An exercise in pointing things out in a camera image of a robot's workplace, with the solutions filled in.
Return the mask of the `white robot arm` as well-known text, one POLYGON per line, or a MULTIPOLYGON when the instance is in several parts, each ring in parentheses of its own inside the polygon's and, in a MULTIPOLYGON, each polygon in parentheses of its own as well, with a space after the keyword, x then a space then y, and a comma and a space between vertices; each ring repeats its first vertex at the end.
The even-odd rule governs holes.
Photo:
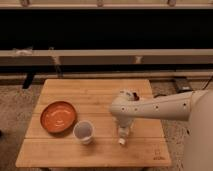
POLYGON ((128 127, 134 118, 187 121, 183 170, 213 171, 213 90, 139 100, 132 91, 121 90, 109 111, 120 127, 128 127))

